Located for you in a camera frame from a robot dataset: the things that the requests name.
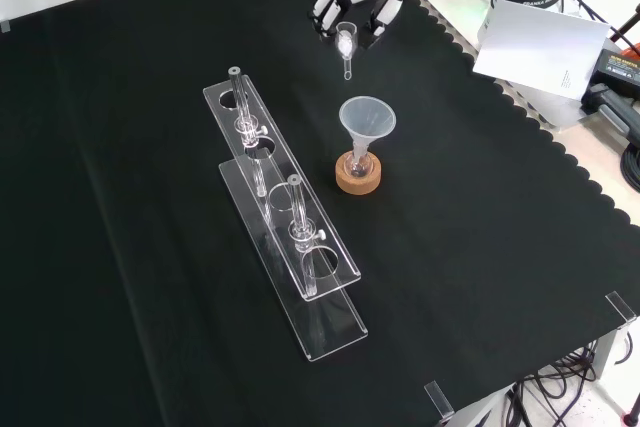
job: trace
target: black tablecloth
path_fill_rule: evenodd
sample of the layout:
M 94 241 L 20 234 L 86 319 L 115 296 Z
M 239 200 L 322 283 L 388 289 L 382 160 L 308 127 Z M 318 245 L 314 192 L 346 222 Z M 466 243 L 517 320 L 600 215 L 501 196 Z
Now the black tablecloth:
M 428 382 L 464 407 L 620 325 L 609 292 L 640 307 L 639 229 L 435 19 L 407 2 L 345 83 L 309 6 L 81 0 L 0 38 L 13 425 L 429 425 Z M 362 271 L 369 337 L 313 364 L 217 170 L 202 89 L 231 65 Z M 333 174 L 354 95 L 397 114 L 360 198 Z

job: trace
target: funnel stem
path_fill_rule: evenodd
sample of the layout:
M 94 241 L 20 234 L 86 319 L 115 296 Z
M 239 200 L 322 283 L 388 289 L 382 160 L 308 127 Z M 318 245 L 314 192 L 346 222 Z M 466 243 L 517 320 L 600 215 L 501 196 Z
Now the funnel stem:
M 353 164 L 360 164 L 362 157 L 367 155 L 367 147 L 368 145 L 356 144 L 353 143 Z
M 351 80 L 351 59 L 344 59 L 344 80 Z

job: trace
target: white paper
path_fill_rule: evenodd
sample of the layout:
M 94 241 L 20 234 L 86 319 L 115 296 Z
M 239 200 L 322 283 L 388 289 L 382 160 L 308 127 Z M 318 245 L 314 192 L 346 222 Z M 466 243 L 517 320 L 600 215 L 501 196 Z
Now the white paper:
M 473 71 L 581 100 L 609 26 L 501 0 Z

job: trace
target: transparent plastic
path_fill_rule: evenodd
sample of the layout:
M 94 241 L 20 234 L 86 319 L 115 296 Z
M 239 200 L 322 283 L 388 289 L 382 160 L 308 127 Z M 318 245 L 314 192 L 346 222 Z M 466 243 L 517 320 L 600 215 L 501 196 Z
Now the transparent plastic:
M 445 395 L 442 393 L 442 390 L 440 390 L 440 386 L 435 380 L 425 385 L 424 390 L 427 391 L 431 402 L 433 402 L 433 405 L 435 405 L 436 409 L 438 409 L 438 413 L 442 417 L 442 422 L 446 422 L 451 417 L 453 417 L 455 411 L 453 410 L 453 407 L 451 407 L 451 404 L 449 403 Z
M 606 295 L 605 298 L 609 301 L 609 303 L 613 306 L 614 309 L 620 314 L 620 316 L 624 319 L 625 324 L 630 324 L 634 320 L 636 320 L 636 313 L 629 307 L 629 305 L 622 300 L 622 297 L 615 290 L 610 294 Z
M 340 122 L 353 139 L 353 152 L 344 162 L 345 172 L 353 177 L 365 177 L 373 168 L 369 144 L 391 133 L 396 126 L 396 114 L 379 99 L 354 97 L 342 104 Z
M 344 291 L 360 271 L 249 78 L 238 68 L 229 76 L 204 90 L 234 156 L 220 171 L 313 361 L 366 337 Z
M 351 59 L 358 48 L 358 28 L 351 22 L 336 25 L 336 47 L 344 61 L 344 79 L 351 80 Z

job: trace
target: test tube rack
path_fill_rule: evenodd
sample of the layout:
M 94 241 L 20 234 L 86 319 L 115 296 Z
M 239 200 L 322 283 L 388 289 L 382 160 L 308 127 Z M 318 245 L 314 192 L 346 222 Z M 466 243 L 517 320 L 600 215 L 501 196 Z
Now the test tube rack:
M 368 334 L 347 285 L 360 271 L 248 76 L 204 89 L 233 160 L 220 172 L 305 357 Z

